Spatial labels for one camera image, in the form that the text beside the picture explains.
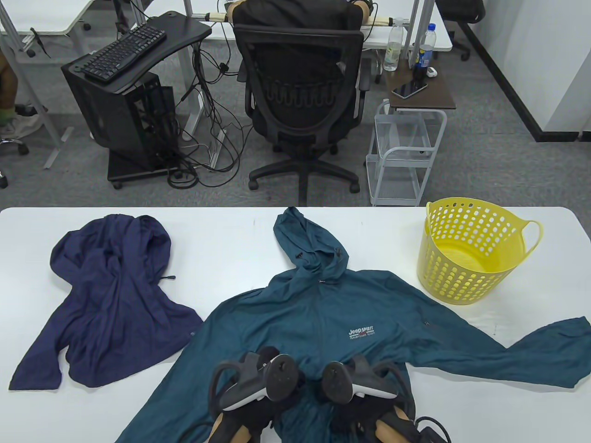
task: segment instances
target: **white desk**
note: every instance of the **white desk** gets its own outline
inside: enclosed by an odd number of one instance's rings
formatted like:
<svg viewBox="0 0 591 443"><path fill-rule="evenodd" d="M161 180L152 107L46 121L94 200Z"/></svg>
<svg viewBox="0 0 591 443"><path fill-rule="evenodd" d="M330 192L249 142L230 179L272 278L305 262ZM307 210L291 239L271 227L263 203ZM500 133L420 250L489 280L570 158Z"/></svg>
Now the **white desk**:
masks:
<svg viewBox="0 0 591 443"><path fill-rule="evenodd" d="M32 36L31 28L39 35L68 34L80 56L87 54L89 50L76 24L92 2L93 0L2 0L18 34ZM31 41L31 37L25 37L25 41ZM17 42L11 43L21 49Z"/></svg>
<svg viewBox="0 0 591 443"><path fill-rule="evenodd" d="M449 306L508 346L553 321L591 318L591 242L570 211L515 208L539 220L545 237L531 257L487 298ZM176 359L97 389L67 375L55 392L8 392L17 364L66 297L69 285L49 268L51 249L68 230L110 213L156 217L172 238L162 281L175 302L203 318L221 301L266 286L291 267L273 235L283 208L7 209L0 213L0 441L113 442ZM351 269L388 269L420 287L416 262L424 208L303 208L350 254ZM379 234L379 241L372 240ZM575 390L455 376L410 367L418 415L440 420L454 443L556 443L589 440L591 383ZM277 441L264 434L264 441Z"/></svg>
<svg viewBox="0 0 591 443"><path fill-rule="evenodd" d="M217 0L191 0L191 5L193 6L194 13L216 12L217 3ZM411 12L413 10L414 0L382 0L378 3L378 16L380 17L410 18ZM225 10L223 4L224 1L220 0L219 10L222 12ZM420 21L422 10L423 0L421 0L418 6L417 19L415 22L415 27L413 29L413 37L411 39L411 44L414 43L414 40L417 36L417 28L418 23ZM181 14L186 14L183 0L154 0L152 4L148 6L148 8L146 8L145 13L149 16L159 16L167 11L177 11ZM447 35L447 31L445 25L443 24L441 14L439 14L439 9L437 9L437 5L433 8L431 22L436 24L437 42L435 50L450 51L452 49L452 42L449 39L449 35ZM226 36L228 37L228 40L236 40L234 37L234 33L232 31L232 27L228 23L216 23L213 26L212 33L208 37L208 39L224 40L225 38L223 35L222 25L224 27L224 30L226 31ZM363 47L365 49L386 49L390 29L391 28L389 27L374 27L371 32L371 35L363 44Z"/></svg>

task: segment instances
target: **chair backrest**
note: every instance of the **chair backrest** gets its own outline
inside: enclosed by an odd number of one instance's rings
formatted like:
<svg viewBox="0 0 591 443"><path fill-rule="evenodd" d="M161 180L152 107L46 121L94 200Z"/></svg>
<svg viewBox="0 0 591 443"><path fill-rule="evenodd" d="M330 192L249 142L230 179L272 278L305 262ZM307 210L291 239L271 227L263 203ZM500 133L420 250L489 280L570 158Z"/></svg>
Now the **chair backrest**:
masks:
<svg viewBox="0 0 591 443"><path fill-rule="evenodd" d="M478 23L486 14L482 0L436 0L444 20Z"/></svg>
<svg viewBox="0 0 591 443"><path fill-rule="evenodd" d="M328 146L356 94L363 34L235 25L234 35L267 140Z"/></svg>

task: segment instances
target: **water bottle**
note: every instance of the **water bottle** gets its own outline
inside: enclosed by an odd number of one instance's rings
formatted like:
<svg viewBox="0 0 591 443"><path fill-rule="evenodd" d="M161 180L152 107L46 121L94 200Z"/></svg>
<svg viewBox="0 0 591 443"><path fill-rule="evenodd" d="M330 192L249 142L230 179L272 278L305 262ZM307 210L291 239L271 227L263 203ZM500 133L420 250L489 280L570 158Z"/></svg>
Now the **water bottle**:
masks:
<svg viewBox="0 0 591 443"><path fill-rule="evenodd" d="M398 60L402 51L402 39L404 37L403 18L394 19L394 26L388 36L388 46L386 46L386 55L384 57L384 70L396 71Z"/></svg>
<svg viewBox="0 0 591 443"><path fill-rule="evenodd" d="M427 76L427 68L431 62L436 41L437 35L435 34L435 23L431 23L427 32L421 39L417 60L413 69L413 80L421 81Z"/></svg>

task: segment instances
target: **black floor trim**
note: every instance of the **black floor trim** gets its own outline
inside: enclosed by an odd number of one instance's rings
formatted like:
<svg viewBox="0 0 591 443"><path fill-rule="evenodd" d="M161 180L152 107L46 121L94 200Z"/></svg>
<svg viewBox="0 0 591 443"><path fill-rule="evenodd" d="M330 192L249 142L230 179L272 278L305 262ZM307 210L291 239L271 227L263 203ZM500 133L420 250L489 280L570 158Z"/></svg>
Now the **black floor trim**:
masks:
<svg viewBox="0 0 591 443"><path fill-rule="evenodd" d="M578 132L550 132L550 131L542 131L542 128L539 126L538 122L535 121L533 115L525 106L524 102L521 101L515 89L511 86L509 81L506 79L505 75L499 67L496 65L495 61L491 58L487 50L478 40L478 37L474 34L474 32L470 29L465 23L458 23L460 28L466 34L466 37L474 46L474 50L478 53L488 70L491 72L492 76L495 78L496 82L499 84L511 104L513 108L521 117L521 120L525 124L525 127L531 133L535 141L537 142L574 142L576 141L577 137L579 136Z"/></svg>

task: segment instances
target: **white wall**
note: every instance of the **white wall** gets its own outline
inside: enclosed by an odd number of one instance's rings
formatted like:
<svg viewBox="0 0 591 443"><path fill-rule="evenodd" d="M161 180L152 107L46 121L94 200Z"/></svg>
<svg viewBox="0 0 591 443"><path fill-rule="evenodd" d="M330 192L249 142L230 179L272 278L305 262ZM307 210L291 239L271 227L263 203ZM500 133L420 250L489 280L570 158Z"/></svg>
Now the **white wall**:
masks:
<svg viewBox="0 0 591 443"><path fill-rule="evenodd" d="M591 2L485 0L485 6L486 17L472 27L482 45L542 130L571 131L563 129L574 124L567 113L552 117L589 55Z"/></svg>
<svg viewBox="0 0 591 443"><path fill-rule="evenodd" d="M545 131L579 132L591 115L591 53L581 65Z"/></svg>

